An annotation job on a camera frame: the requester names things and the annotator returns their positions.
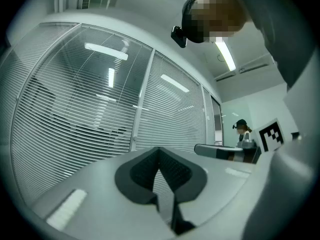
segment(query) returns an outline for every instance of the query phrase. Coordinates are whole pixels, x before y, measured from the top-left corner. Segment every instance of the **chair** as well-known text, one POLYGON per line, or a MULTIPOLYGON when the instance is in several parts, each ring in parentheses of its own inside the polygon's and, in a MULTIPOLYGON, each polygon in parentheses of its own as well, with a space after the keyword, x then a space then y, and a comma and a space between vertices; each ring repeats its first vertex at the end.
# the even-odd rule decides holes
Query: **chair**
POLYGON ((244 159, 244 150, 239 147, 196 144, 194 152, 199 156, 222 160, 228 160, 231 155, 234 155, 234 161, 242 162, 244 159))

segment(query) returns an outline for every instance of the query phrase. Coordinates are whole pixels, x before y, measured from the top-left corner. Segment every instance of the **ceiling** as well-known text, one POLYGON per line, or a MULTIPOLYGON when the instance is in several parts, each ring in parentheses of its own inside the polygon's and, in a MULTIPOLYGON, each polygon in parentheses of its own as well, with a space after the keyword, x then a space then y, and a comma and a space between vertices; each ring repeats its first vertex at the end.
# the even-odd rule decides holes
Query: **ceiling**
MULTIPOLYGON (((173 26, 181 25, 182 7, 186 0, 110 0, 109 6, 141 15, 170 33, 173 26)), ((90 0, 89 8, 100 7, 101 0, 90 0)), ((102 0, 105 7, 108 0, 102 0)), ((264 46, 261 33, 252 22, 246 23, 243 29, 225 40, 237 70, 254 64, 270 62, 270 55, 264 46)), ((219 49, 213 43, 187 43, 199 60, 208 68, 214 77, 229 72, 219 49)))

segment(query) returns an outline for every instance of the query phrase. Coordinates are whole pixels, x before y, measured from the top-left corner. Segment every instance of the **black device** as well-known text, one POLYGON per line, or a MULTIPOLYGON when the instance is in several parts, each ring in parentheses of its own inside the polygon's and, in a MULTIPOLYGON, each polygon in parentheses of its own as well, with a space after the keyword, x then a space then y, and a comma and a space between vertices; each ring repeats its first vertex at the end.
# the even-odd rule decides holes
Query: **black device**
POLYGON ((185 48, 187 45, 187 37, 185 37, 183 30, 179 26, 174 26, 171 32, 171 38, 181 47, 185 48))

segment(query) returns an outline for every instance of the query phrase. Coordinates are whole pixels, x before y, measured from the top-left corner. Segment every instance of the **wall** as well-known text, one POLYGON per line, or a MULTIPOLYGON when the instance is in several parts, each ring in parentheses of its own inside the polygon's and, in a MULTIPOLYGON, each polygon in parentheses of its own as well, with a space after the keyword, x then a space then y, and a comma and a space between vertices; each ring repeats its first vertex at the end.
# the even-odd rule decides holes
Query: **wall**
POLYGON ((297 132, 298 128, 290 111, 284 103, 286 95, 287 84, 282 83, 256 93, 222 103, 221 110, 222 114, 225 115, 222 118, 225 145, 227 146, 227 143, 233 143, 230 140, 235 139, 236 130, 233 129, 233 131, 231 131, 232 124, 242 118, 247 121, 248 126, 252 130, 255 130, 277 118, 284 134, 284 140, 292 140, 291 133, 297 132), (231 110, 233 110, 238 116, 232 115, 230 113, 231 110))
POLYGON ((222 102, 260 92, 284 83, 279 70, 272 64, 217 82, 222 102))
POLYGON ((110 29, 155 48, 202 83, 221 102, 217 83, 206 66, 188 49, 181 49, 170 33, 147 18, 116 8, 67 10, 48 15, 43 22, 76 22, 110 29))
POLYGON ((54 0, 27 0, 9 25, 6 35, 13 46, 42 19, 55 11, 54 0))

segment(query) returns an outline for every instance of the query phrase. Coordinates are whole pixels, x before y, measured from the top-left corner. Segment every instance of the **white wall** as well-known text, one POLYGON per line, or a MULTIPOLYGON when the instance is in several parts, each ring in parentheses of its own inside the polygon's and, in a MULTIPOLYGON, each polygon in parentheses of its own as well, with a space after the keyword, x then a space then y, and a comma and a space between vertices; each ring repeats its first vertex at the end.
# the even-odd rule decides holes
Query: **white wall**
POLYGON ((279 70, 272 64, 217 82, 222 102, 254 94, 284 83, 279 70))
MULTIPOLYGON (((246 118, 244 119, 247 121, 248 126, 252 130, 255 130, 267 124, 271 120, 277 118, 284 134, 284 140, 291 141, 291 133, 298 132, 298 128, 290 111, 284 103, 284 98, 286 95, 287 84, 282 83, 277 86, 258 91, 256 93, 222 103, 222 114, 224 115, 227 111, 230 110, 230 108, 233 108, 234 112, 238 114, 237 110, 240 107, 247 106, 249 113, 247 117, 249 117, 250 121, 248 122, 246 118)), ((228 116, 230 118, 230 115, 228 114, 222 118, 224 121, 223 129, 225 140, 228 140, 230 138, 230 136, 227 136, 227 132, 229 131, 229 129, 225 129, 226 126, 228 126, 228 128, 230 127, 229 124, 226 124, 226 121, 228 120, 227 122, 232 122, 232 128, 232 124, 241 119, 242 114, 239 113, 239 116, 236 116, 236 118, 232 119, 228 119, 228 116)))
POLYGON ((54 0, 27 0, 10 23, 6 35, 13 46, 55 11, 54 0))
POLYGON ((188 49, 182 49, 170 32, 154 25, 147 18, 116 8, 67 10, 48 15, 43 22, 75 22, 113 30, 155 48, 202 83, 221 103, 217 83, 206 66, 188 49))

